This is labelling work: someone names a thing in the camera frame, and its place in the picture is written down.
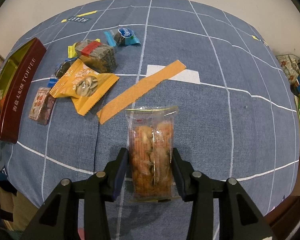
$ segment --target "grid pattern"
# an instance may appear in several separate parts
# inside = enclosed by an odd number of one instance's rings
[[[94,10],[85,24],[61,23]],[[120,79],[106,96],[84,117],[69,98],[59,98],[48,125],[30,120],[36,91],[67,57],[67,46],[84,38],[104,40],[103,31],[118,26],[130,26],[141,46],[117,51]],[[178,105],[174,140],[182,157],[211,178],[237,178],[266,214],[293,189],[299,133],[289,83],[271,50],[251,35],[262,39],[237,17],[188,0],[102,0],[42,22],[11,50],[32,37],[48,49],[26,98],[17,144],[0,142],[0,166],[6,165],[9,180],[36,206],[62,178],[76,181],[102,170],[126,145],[127,121],[121,112],[99,125],[95,113],[151,65],[179,59],[200,82],[166,80],[134,105]],[[120,197],[106,206],[112,239],[186,238],[191,203],[136,204],[132,192],[127,173]],[[215,211],[214,238],[218,229]]]

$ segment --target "yellow wrapper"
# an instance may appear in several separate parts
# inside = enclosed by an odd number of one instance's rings
[[[101,73],[77,59],[54,85],[54,98],[71,97],[78,114],[85,115],[119,79],[112,73]]]

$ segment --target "blue label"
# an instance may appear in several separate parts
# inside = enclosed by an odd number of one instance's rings
[[[128,28],[119,29],[118,32],[121,34],[122,37],[125,37],[125,38],[129,38],[133,35],[132,30],[130,30]]]

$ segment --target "transparent plastic bag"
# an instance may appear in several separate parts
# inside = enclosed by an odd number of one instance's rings
[[[177,106],[127,109],[134,197],[140,201],[175,196],[171,169]]]

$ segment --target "clear candy wrapper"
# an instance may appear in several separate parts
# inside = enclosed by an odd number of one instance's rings
[[[128,46],[133,44],[140,44],[133,30],[128,28],[119,28],[104,32],[108,44],[112,47],[116,45]]]
[[[38,89],[29,112],[29,118],[37,121],[39,124],[46,125],[48,123],[50,113],[56,101],[49,94],[50,90],[51,88],[46,87]]]
[[[54,75],[57,79],[60,79],[71,67],[72,63],[77,60],[78,57],[66,58],[64,62],[58,64]]]
[[[98,73],[77,59],[51,89],[54,98],[71,97],[78,114],[85,115],[119,79]]]
[[[80,60],[98,73],[113,73],[117,65],[114,48],[99,41],[84,40],[75,45]]]
[[[171,168],[177,112],[177,106],[126,110],[134,197],[138,201],[170,199],[178,195],[172,186]]]

